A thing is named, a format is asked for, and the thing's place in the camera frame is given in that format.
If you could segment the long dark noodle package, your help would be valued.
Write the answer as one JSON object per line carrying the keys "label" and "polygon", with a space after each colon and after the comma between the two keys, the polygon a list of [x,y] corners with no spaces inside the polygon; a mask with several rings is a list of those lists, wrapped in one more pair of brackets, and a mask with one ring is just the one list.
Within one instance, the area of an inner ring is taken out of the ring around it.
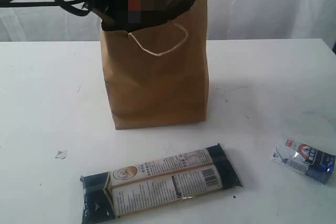
{"label": "long dark noodle package", "polygon": [[82,176],[82,223],[124,215],[242,186],[221,145],[109,172]]}

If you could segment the small blue white packet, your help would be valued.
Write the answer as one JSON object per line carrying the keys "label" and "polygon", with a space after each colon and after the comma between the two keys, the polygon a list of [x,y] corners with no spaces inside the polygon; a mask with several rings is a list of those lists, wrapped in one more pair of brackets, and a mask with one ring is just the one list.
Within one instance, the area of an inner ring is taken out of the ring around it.
{"label": "small blue white packet", "polygon": [[271,160],[326,184],[335,166],[335,155],[285,136],[277,143]]}

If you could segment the brown paper bag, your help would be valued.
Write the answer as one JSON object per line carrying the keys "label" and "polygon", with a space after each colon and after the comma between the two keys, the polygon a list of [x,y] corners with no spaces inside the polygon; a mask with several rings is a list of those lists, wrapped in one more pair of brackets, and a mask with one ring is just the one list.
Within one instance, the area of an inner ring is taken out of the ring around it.
{"label": "brown paper bag", "polygon": [[102,22],[104,81],[117,130],[206,120],[207,0],[180,0],[164,23]]}

